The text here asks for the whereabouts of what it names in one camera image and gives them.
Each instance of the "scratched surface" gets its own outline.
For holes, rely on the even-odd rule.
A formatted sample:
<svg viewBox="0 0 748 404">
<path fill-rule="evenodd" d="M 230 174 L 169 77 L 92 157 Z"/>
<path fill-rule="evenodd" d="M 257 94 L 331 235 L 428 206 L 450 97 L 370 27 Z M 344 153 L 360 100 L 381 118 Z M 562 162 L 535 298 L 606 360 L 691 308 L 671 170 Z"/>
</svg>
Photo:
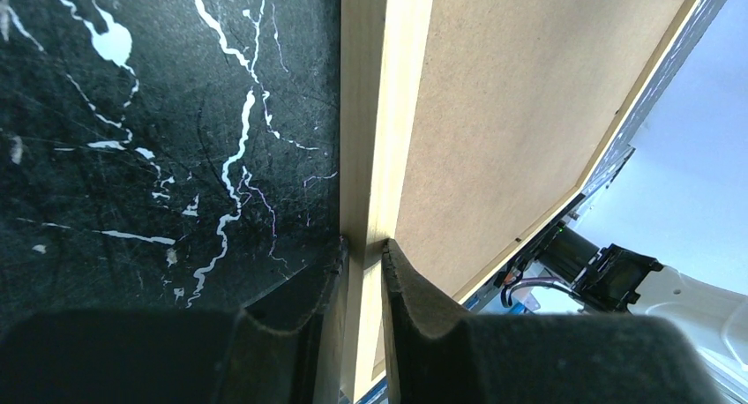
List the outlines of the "scratched surface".
<svg viewBox="0 0 748 404">
<path fill-rule="evenodd" d="M 340 0 L 0 5 L 0 326 L 248 303 L 336 235 Z"/>
</svg>

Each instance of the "wooden board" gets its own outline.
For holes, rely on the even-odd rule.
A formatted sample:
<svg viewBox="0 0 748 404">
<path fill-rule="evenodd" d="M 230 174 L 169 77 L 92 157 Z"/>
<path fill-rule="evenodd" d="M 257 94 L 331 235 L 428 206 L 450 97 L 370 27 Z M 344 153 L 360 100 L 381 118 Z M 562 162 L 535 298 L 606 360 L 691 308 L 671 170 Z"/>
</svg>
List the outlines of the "wooden board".
<svg viewBox="0 0 748 404">
<path fill-rule="evenodd" d="M 350 241 L 342 389 L 370 388 L 382 318 L 379 260 L 394 236 L 431 0 L 342 0 L 340 232 Z"/>
<path fill-rule="evenodd" d="M 414 266 L 461 302 L 488 279 L 580 190 L 695 2 L 434 0 L 397 227 Z"/>
</svg>

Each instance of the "brown hardboard panel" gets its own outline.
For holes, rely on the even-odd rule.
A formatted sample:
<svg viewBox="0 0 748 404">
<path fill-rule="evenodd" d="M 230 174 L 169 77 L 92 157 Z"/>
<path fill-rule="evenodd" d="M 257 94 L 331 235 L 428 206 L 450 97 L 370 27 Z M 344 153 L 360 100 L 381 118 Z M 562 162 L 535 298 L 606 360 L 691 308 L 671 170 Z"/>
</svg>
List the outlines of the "brown hardboard panel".
<svg viewBox="0 0 748 404">
<path fill-rule="evenodd" d="M 419 272 L 455 296 L 557 206 L 683 2 L 433 1 L 396 232 Z"/>
</svg>

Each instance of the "white marble vein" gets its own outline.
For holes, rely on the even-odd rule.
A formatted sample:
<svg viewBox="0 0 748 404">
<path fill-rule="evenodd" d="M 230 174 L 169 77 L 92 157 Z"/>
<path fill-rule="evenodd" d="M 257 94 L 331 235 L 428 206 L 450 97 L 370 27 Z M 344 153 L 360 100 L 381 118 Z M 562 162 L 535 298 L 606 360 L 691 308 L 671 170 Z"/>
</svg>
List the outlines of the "white marble vein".
<svg viewBox="0 0 748 404">
<path fill-rule="evenodd" d="M 13 25 L 16 27 L 16 30 L 18 30 L 19 33 L 25 36 L 29 41 L 33 42 L 34 45 L 36 46 L 36 49 L 38 49 L 40 52 L 43 53 L 44 47 L 36 40 L 36 38 L 34 38 L 33 35 L 31 35 L 26 30 L 26 28 L 23 26 L 23 23 L 21 23 L 21 19 L 19 18 L 19 15 L 16 14 L 16 12 L 10 6 L 6 6 L 5 10 L 3 11 L 3 17 L 7 18 L 9 16 L 11 18 L 11 21 L 13 22 Z M 6 42 L 10 39 L 5 29 L 3 30 L 3 37 L 5 38 Z"/>
<path fill-rule="evenodd" d="M 23 139 L 18 135 L 13 135 L 11 138 L 13 146 L 11 147 L 11 161 L 16 164 L 21 164 L 23 160 Z"/>
<path fill-rule="evenodd" d="M 184 288 L 174 288 L 174 304 L 184 296 Z"/>
<path fill-rule="evenodd" d="M 278 241 L 278 235 L 277 235 L 277 233 L 275 231 L 275 225 L 276 225 L 275 209 L 273 209 L 273 207 L 270 206 L 270 204 L 267 202 L 267 197 L 266 197 L 265 193 L 263 193 L 262 190 L 260 190 L 257 187 L 254 187 L 254 186 L 250 185 L 250 180 L 251 180 L 251 173 L 249 173 L 249 171 L 247 170 L 247 168 L 245 166 L 242 166 L 242 180 L 239 182 L 239 188 L 241 188 L 241 186 L 244 185 L 244 187 L 246 187 L 247 190 L 249 190 L 249 191 L 255 191 L 259 195 L 260 199 L 262 200 L 263 205 L 265 205 L 265 208 L 267 209 L 267 212 L 269 212 L 270 215 L 271 215 L 271 217 L 273 218 L 273 222 L 271 224 L 271 233 L 273 235 L 272 236 L 272 243 L 271 243 L 271 246 L 270 246 L 270 250 L 267 252 L 267 257 L 272 258 L 275 261 L 281 261 L 281 262 L 283 262 L 283 266 L 286 268 L 286 270 L 288 272 L 291 272 L 291 270 L 288 268 L 288 261 L 285 258 L 275 257 L 275 244 Z M 249 195 L 249 197 L 245 200 L 245 202 L 249 201 L 249 199 L 252 198 L 251 192 L 247 193 L 247 195 Z"/>
<path fill-rule="evenodd" d="M 198 9 L 198 14 L 200 15 L 200 17 L 203 19 L 203 21 L 205 21 L 208 27 L 213 29 L 218 34 L 218 44 L 221 46 L 221 50 L 223 50 L 223 53 L 236 57 L 236 60 L 239 61 L 239 64 L 249 70 L 250 61 L 244 57 L 244 54 L 242 54 L 241 51 L 239 51 L 238 49 L 232 49 L 228 46 L 228 41 L 226 40 L 226 35 L 223 33 L 223 29 L 221 29 L 221 24 L 218 23 L 218 20 L 214 19 L 213 16 L 211 16 L 206 11 L 206 5 L 203 3 L 203 0 L 194 1 L 195 7 Z"/>
<path fill-rule="evenodd" d="M 304 179 L 303 187 L 304 189 L 307 189 L 309 187 L 309 182 L 313 180 L 321 180 L 321 179 L 332 179 L 338 175 L 338 172 L 335 172 L 329 176 L 309 176 L 306 179 Z"/>
<path fill-rule="evenodd" d="M 196 195 L 195 198 L 192 199 L 192 202 L 187 205 L 187 207 L 182 210 L 182 214 L 185 216 L 192 216 L 192 217 L 198 217 L 198 206 L 200 205 L 200 194 Z"/>
<path fill-rule="evenodd" d="M 174 180 L 173 176 L 169 176 L 168 178 L 166 178 L 163 181 L 161 181 L 161 183 L 160 183 L 159 186 L 161 188 L 166 188 L 164 185 L 167 184 L 167 183 L 176 183 L 176 180 Z"/>
<path fill-rule="evenodd" d="M 301 148 L 303 150 L 309 150 L 309 151 L 318 150 L 319 148 L 316 147 L 316 146 L 303 146 L 303 145 L 299 144 L 298 142 L 294 141 L 293 139 L 282 138 L 281 137 L 281 133 L 278 132 L 278 131 L 276 131 L 275 129 L 273 129 L 273 123 L 272 123 L 272 121 L 273 121 L 273 115 L 270 114 L 270 112 L 267 109 L 267 99 L 268 98 L 270 98 L 270 92 L 266 91 L 263 88 L 263 91 L 262 91 L 262 107 L 263 107 L 263 110 L 264 110 L 265 126 L 267 127 L 267 131 L 270 132 L 270 133 L 272 133 L 273 136 L 275 136 L 276 139 L 280 139 L 281 141 L 285 141 L 285 142 L 288 142 L 289 144 L 293 144 L 296 148 Z"/>
<path fill-rule="evenodd" d="M 175 265 L 176 262 L 179 261 L 179 257 L 176 255 L 176 250 L 173 248 L 169 248 L 166 250 L 166 264 L 167 268 L 170 268 L 171 266 Z"/>
<path fill-rule="evenodd" d="M 43 221 L 32 221 L 31 219 L 26 219 L 24 217 L 17 217 L 16 220 L 24 221 L 26 223 L 36 223 L 36 224 L 42 225 L 44 227 L 49 227 L 49 228 L 72 229 L 70 226 L 58 225 L 56 223 L 47 223 Z"/>
<path fill-rule="evenodd" d="M 163 236 L 140 236 L 135 234 L 128 234 L 127 232 L 120 232 L 118 230 L 95 230 L 94 232 L 106 236 L 113 236 L 115 238 L 137 239 L 139 241 L 145 241 L 147 243 L 163 243 L 166 245 L 174 245 L 176 243 L 175 240 L 171 238 L 165 238 Z"/>
<path fill-rule="evenodd" d="M 198 280 L 198 285 L 195 287 L 195 290 L 192 292 L 192 296 L 187 300 L 187 307 L 190 308 L 192 306 L 192 301 L 200 298 L 200 291 L 203 290 L 206 283 L 206 274 L 210 273 L 213 268 L 215 267 L 215 264 L 221 260 L 222 258 L 226 257 L 226 253 L 228 252 L 228 236 L 226 235 L 226 232 L 224 231 L 226 225 L 232 221 L 238 221 L 239 218 L 242 216 L 242 202 L 239 198 L 239 195 L 237 195 L 236 189 L 234 188 L 234 185 L 231 183 L 231 179 L 228 178 L 228 172 L 231 169 L 231 165 L 233 165 L 235 162 L 242 159 L 244 156 L 244 153 L 246 152 L 246 141 L 249 139 L 249 133 L 250 133 L 250 110 L 252 106 L 255 104 L 255 97 L 252 93 L 252 90 L 247 93 L 246 101 L 244 102 L 244 106 L 242 107 L 242 135 L 239 138 L 239 149 L 236 152 L 236 154 L 230 156 L 226 161 L 223 162 L 223 166 L 221 168 L 221 180 L 223 181 L 224 186 L 226 186 L 226 189 L 228 191 L 228 195 L 231 197 L 231 199 L 234 200 L 234 212 L 232 213 L 226 213 L 222 215 L 218 220 L 218 227 L 215 229 L 215 234 L 221 238 L 221 253 L 219 253 L 217 256 L 213 257 L 211 261 L 208 263 L 208 266 L 200 267 L 198 270 L 195 271 L 195 273 L 192 275 L 195 279 Z"/>
<path fill-rule="evenodd" d="M 266 0 L 262 0 L 260 2 L 257 19 L 252 18 L 250 9 L 245 9 L 244 11 L 242 11 L 244 17 L 249 19 L 252 22 L 252 25 L 255 26 L 255 54 L 252 57 L 252 62 L 250 64 L 250 74 L 252 75 L 252 78 L 255 80 L 256 84 L 259 84 L 259 80 L 257 77 L 257 73 L 255 73 L 255 64 L 257 63 L 257 59 L 259 57 L 259 28 L 260 24 L 262 23 L 262 17 L 265 15 L 265 1 Z"/>
<path fill-rule="evenodd" d="M 275 29 L 273 38 L 275 39 L 275 46 L 278 47 L 278 59 L 280 60 L 280 67 L 282 67 L 283 70 L 288 73 L 288 67 L 286 67 L 286 65 L 283 63 L 283 51 L 281 51 L 281 41 L 278 35 L 278 22 L 275 20 L 275 0 L 272 0 L 270 4 L 273 7 L 273 28 Z"/>
<path fill-rule="evenodd" d="M 9 19 L 9 10 L 11 0 L 0 0 L 0 33 L 3 34 L 5 42 L 11 38 L 11 22 Z"/>
<path fill-rule="evenodd" d="M 76 90 L 79 92 L 80 96 L 84 99 L 88 107 L 93 112 L 94 116 L 101 121 L 102 123 L 111 125 L 116 127 L 118 130 L 122 131 L 127 139 L 123 140 L 103 140 L 103 141 L 95 141 L 87 143 L 86 145 L 93 149 L 109 149 L 109 150 L 118 150 L 118 151 L 125 151 L 127 149 L 127 145 L 129 145 L 133 140 L 132 131 L 124 126 L 124 122 L 126 119 L 126 115 L 124 111 L 132 104 L 132 100 L 135 97 L 135 95 L 140 90 L 140 79 L 138 78 L 137 73 L 135 70 L 130 67 L 127 64 L 127 61 L 130 59 L 130 55 L 132 52 L 132 35 L 130 33 L 130 30 L 128 30 L 125 26 L 123 26 L 120 23 L 117 23 L 114 19 L 114 16 L 112 16 L 111 13 L 108 11 L 105 11 L 99 6 L 99 3 L 96 0 L 91 0 L 91 4 L 96 9 L 96 11 L 101 16 L 101 19 L 104 21 L 104 23 L 107 26 L 107 30 L 103 33 L 98 33 L 96 31 L 96 28 L 94 26 L 94 23 L 88 19 L 84 19 L 81 17 L 78 13 L 78 6 L 76 6 L 75 3 L 73 3 L 70 0 L 57 0 L 60 4 L 62 4 L 64 7 L 66 7 L 73 20 L 76 20 L 83 24 L 83 26 L 86 27 L 88 30 L 88 33 L 91 37 L 91 45 L 93 49 L 96 51 L 96 53 L 105 61 L 112 62 L 114 65 L 119 67 L 122 70 L 127 71 L 130 73 L 130 75 L 133 78 L 132 81 L 132 87 L 130 89 L 130 93 L 128 94 L 127 99 L 124 101 L 122 105 L 123 113 L 120 116 L 119 122 L 115 122 L 114 120 L 111 120 L 110 118 L 104 116 L 102 113 L 100 113 L 97 109 L 97 106 L 88 98 L 86 93 L 84 93 L 83 89 L 81 88 L 80 84 L 75 81 L 75 79 L 70 75 L 66 74 L 68 80 L 75 86 Z M 43 51 L 43 47 L 41 44 L 36 41 L 36 39 L 31 36 L 31 34 L 27 34 L 25 32 L 25 29 L 23 29 L 23 25 L 20 23 L 20 20 L 18 20 L 18 23 L 16 23 L 16 20 L 14 19 L 14 25 L 16 28 L 27 38 L 34 41 L 34 43 L 37 45 L 37 48 L 40 49 L 40 51 Z M 155 160 L 155 154 L 142 147 L 138 147 L 135 149 L 136 152 L 140 153 L 146 160 L 149 161 L 149 164 L 156 170 L 156 180 L 154 181 L 154 188 L 156 188 L 156 185 L 160 188 L 159 191 L 152 192 L 153 198 L 166 198 L 168 199 L 168 190 L 164 186 L 164 182 L 161 178 L 161 167 L 154 162 Z"/>
</svg>

